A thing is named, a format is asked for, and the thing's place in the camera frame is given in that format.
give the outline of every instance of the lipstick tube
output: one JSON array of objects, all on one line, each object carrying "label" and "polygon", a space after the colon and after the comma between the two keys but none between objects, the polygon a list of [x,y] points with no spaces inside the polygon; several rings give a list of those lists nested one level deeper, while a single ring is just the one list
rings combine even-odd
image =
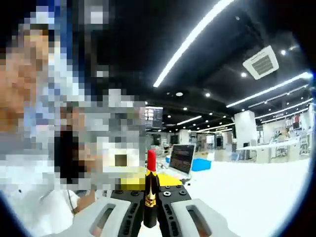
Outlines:
[{"label": "lipstick tube", "polygon": [[159,193],[159,179],[156,174],[156,153],[153,150],[148,151],[147,173],[145,178],[145,207],[144,207],[144,225],[152,228],[157,224],[158,206],[156,204]]}]

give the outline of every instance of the white table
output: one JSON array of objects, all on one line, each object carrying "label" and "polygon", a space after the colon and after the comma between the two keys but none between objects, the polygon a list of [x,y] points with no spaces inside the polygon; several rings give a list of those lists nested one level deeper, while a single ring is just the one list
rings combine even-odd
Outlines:
[{"label": "white table", "polygon": [[288,161],[299,160],[300,157],[300,149],[299,149],[300,141],[298,139],[292,139],[284,142],[270,143],[258,146],[249,146],[238,148],[237,151],[246,151],[246,150],[255,150],[257,152],[257,163],[270,163],[271,158],[275,157],[275,149],[277,147],[287,147],[289,146],[288,151]]},{"label": "white table", "polygon": [[[300,202],[309,159],[287,163],[212,162],[210,170],[192,172],[187,184],[199,198],[223,215],[241,237],[272,236]],[[158,225],[142,226],[139,237],[160,237]]]}]

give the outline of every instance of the cable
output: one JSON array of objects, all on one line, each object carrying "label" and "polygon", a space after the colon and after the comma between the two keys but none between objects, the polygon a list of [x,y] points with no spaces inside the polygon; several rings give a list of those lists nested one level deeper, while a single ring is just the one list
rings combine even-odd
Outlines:
[{"label": "cable", "polygon": [[67,190],[67,192],[68,192],[68,197],[69,197],[70,206],[71,206],[71,208],[72,208],[72,210],[73,210],[73,214],[75,214],[75,209],[74,209],[73,204],[72,204],[72,202],[71,202],[69,190]]}]

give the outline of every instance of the yellow object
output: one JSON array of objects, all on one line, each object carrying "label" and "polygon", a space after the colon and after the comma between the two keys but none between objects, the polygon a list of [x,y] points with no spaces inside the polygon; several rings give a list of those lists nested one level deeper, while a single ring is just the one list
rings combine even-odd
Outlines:
[{"label": "yellow object", "polygon": [[168,174],[158,174],[160,186],[177,186],[182,185],[181,181]]},{"label": "yellow object", "polygon": [[[177,186],[182,185],[181,181],[168,174],[157,174],[160,186]],[[143,179],[121,179],[121,190],[145,190],[145,178]]]}]

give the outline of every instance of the monitor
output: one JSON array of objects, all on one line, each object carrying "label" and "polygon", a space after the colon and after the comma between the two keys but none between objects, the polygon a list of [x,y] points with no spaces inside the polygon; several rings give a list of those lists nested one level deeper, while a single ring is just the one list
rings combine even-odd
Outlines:
[{"label": "monitor", "polygon": [[173,145],[169,168],[189,174],[192,166],[195,145]]},{"label": "monitor", "polygon": [[145,108],[145,128],[162,128],[163,107],[147,106]]}]

